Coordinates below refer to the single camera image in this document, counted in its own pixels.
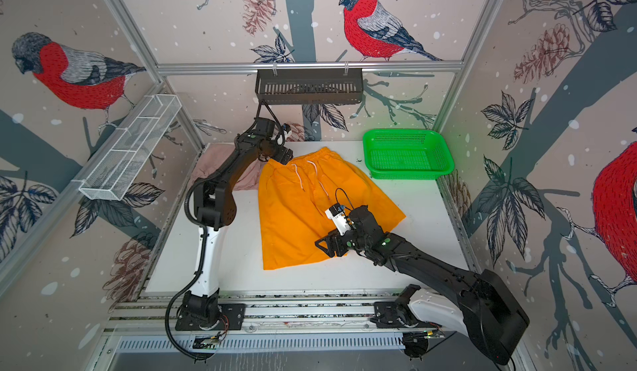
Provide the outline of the orange shorts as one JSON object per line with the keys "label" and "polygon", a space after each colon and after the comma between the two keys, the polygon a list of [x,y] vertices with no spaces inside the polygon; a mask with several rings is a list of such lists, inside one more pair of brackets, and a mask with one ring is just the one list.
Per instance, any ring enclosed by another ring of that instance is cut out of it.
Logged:
{"label": "orange shorts", "polygon": [[258,185],[263,268],[320,263],[315,242],[335,230],[325,211],[340,203],[366,205],[386,231],[406,215],[375,183],[341,155],[324,147],[286,165],[269,160]]}

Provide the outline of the pink shorts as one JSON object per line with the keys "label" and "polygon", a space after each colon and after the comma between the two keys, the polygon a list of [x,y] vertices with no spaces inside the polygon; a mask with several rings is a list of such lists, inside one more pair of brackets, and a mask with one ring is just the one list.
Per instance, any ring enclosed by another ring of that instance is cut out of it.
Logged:
{"label": "pink shorts", "polygon": [[[207,178],[216,172],[234,150],[234,145],[227,143],[212,144],[207,147],[194,167],[187,188],[192,187],[197,179]],[[264,165],[264,162],[258,160],[252,162],[237,180],[234,190],[255,190],[258,187],[260,173]]]}

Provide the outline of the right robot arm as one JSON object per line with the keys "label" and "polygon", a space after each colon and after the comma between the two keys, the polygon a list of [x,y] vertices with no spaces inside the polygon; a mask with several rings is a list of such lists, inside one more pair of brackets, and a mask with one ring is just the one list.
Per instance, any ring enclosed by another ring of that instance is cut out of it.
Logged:
{"label": "right robot arm", "polygon": [[371,321],[380,329],[406,328],[411,357],[422,355],[416,342],[426,325],[467,336],[495,364],[511,363],[529,327],[522,306],[496,273],[458,268],[383,230],[366,205],[353,210],[335,204],[325,212],[335,229],[315,245],[328,257],[353,250],[374,265],[415,279],[394,301],[378,301]]}

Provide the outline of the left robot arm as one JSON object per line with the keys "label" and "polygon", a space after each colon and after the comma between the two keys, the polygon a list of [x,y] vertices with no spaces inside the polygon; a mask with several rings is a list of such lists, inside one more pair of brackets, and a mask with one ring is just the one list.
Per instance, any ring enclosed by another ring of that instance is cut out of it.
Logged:
{"label": "left robot arm", "polygon": [[194,278],[180,292],[183,296],[180,320],[189,318],[199,323],[202,330],[211,329],[223,320],[218,304],[222,244],[228,227],[237,216],[237,203],[233,190],[250,164],[256,160],[272,159],[286,164],[293,152],[285,146],[290,127],[283,125],[278,134],[251,129],[237,136],[234,150],[209,176],[198,178],[187,192],[184,213],[199,227],[197,269]]}

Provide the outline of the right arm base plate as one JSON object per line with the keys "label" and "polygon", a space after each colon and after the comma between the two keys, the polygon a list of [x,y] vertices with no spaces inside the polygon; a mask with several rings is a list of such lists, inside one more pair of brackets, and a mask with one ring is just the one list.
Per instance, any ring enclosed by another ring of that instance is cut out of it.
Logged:
{"label": "right arm base plate", "polygon": [[376,301],[374,314],[370,319],[378,329],[440,329],[441,325],[429,321],[419,321],[411,311],[396,301]]}

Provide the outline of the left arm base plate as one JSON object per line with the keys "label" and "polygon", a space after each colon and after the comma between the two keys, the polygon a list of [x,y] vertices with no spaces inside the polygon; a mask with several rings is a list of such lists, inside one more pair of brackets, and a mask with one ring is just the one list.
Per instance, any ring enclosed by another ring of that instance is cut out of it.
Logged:
{"label": "left arm base plate", "polygon": [[179,306],[177,310],[177,331],[239,331],[245,318],[246,305],[230,303],[213,305],[203,311]]}

